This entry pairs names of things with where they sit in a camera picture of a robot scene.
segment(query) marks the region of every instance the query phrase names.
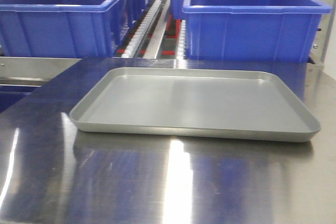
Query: red strip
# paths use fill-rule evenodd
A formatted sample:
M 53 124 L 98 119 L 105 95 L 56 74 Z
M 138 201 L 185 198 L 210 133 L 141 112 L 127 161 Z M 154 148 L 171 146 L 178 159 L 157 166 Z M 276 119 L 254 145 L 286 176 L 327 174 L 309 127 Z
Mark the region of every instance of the red strip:
M 175 31 L 176 39 L 179 37 L 179 34 L 180 34 L 180 28 L 181 28 L 181 20 L 180 20 L 180 19 L 177 19 L 177 20 L 176 20 L 176 31 Z

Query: metal frame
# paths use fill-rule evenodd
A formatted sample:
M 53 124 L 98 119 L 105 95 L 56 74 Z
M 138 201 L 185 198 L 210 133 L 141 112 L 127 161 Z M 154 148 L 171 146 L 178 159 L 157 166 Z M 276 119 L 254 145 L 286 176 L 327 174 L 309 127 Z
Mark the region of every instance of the metal frame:
M 335 16 L 336 0 L 322 0 L 323 2 L 333 6 L 333 11 L 330 15 L 323 15 L 317 31 L 311 53 L 312 58 L 324 62 L 327 47 L 329 43 L 333 19 Z

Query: stainless steel table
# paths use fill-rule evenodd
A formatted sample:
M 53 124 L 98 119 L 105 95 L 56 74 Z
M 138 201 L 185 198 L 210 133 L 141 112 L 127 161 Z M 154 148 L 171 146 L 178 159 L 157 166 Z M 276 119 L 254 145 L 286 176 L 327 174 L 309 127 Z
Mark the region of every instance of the stainless steel table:
M 78 131 L 69 111 L 117 67 L 272 72 L 304 100 L 322 130 L 303 144 Z M 0 223 L 335 224 L 336 81 L 306 68 L 78 62 L 0 114 Z

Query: metal rail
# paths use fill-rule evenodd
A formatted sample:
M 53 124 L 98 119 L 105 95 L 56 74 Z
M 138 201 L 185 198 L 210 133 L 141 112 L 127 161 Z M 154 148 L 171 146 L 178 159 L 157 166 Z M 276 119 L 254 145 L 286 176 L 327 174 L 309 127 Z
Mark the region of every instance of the metal rail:
M 137 31 L 135 32 L 133 38 L 128 43 L 126 50 L 122 54 L 121 58 L 134 58 L 136 55 L 139 54 L 145 38 L 159 13 L 161 3 L 161 0 L 155 0 L 153 5 L 147 12 L 145 18 L 141 22 L 140 26 L 138 27 Z
M 161 42 L 166 30 L 167 22 L 170 14 L 170 0 L 166 0 L 165 6 L 162 10 L 161 16 L 155 27 L 153 36 L 147 46 L 146 53 L 143 55 L 144 59 L 156 59 L 161 48 Z
M 185 59 L 185 20 L 181 21 L 180 33 L 177 39 L 175 58 L 178 60 Z

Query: metal tray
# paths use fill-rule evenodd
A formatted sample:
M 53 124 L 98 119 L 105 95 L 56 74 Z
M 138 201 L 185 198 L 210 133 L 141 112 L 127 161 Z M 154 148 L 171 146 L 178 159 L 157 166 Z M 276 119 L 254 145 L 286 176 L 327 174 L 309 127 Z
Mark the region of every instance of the metal tray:
M 320 123 L 274 74 L 117 68 L 71 110 L 89 132 L 305 142 Z

